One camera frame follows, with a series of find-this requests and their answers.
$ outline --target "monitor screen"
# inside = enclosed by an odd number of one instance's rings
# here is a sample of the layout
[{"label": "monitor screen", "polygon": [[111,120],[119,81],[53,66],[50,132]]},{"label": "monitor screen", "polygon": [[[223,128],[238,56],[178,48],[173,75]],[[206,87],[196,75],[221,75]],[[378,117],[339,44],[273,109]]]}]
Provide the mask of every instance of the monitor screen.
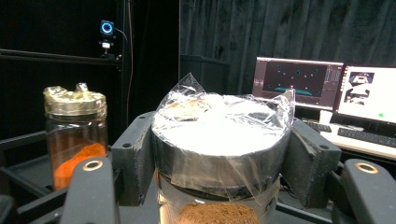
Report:
[{"label": "monitor screen", "polygon": [[392,90],[396,68],[345,66],[335,112],[362,119],[396,123]]},{"label": "monitor screen", "polygon": [[258,57],[252,94],[270,100],[296,91],[296,106],[333,110],[343,63]]}]

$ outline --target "white desk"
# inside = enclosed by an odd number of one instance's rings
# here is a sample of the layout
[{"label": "white desk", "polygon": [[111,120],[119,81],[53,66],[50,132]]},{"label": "white desk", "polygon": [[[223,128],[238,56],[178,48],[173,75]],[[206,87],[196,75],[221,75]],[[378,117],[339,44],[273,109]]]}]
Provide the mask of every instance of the white desk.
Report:
[{"label": "white desk", "polygon": [[396,161],[395,147],[385,147],[374,143],[343,137],[337,133],[339,127],[345,128],[345,126],[340,126],[338,124],[329,124],[329,126],[332,128],[331,133],[321,132],[320,134],[336,146],[350,151],[371,154],[377,157]]}]

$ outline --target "gold foil lid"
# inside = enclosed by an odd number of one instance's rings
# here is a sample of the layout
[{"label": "gold foil lid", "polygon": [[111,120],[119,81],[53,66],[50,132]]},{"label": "gold foil lid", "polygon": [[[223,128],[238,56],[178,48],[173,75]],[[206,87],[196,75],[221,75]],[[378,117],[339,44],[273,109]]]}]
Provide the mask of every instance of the gold foil lid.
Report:
[{"label": "gold foil lid", "polygon": [[88,91],[87,84],[78,83],[75,91],[60,86],[44,89],[46,116],[106,116],[106,97],[102,93]]}]

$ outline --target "black monitor screen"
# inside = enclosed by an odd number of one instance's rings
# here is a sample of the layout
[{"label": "black monitor screen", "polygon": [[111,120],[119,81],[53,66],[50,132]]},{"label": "black monitor screen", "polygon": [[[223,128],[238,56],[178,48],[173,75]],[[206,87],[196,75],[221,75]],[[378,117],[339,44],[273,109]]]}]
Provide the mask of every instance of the black monitor screen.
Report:
[{"label": "black monitor screen", "polygon": [[393,91],[396,68],[346,66],[335,112],[362,119],[396,123]]},{"label": "black monitor screen", "polygon": [[342,70],[342,63],[259,57],[252,94],[269,100],[293,88],[297,106],[333,110]]}]

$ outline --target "blue ring light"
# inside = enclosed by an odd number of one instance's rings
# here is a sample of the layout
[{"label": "blue ring light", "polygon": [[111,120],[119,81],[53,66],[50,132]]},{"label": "blue ring light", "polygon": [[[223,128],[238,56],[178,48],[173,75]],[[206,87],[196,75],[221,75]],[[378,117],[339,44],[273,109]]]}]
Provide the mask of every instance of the blue ring light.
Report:
[{"label": "blue ring light", "polygon": [[102,24],[102,31],[106,34],[110,34],[111,32],[113,32],[113,25],[109,22],[104,22]]}]

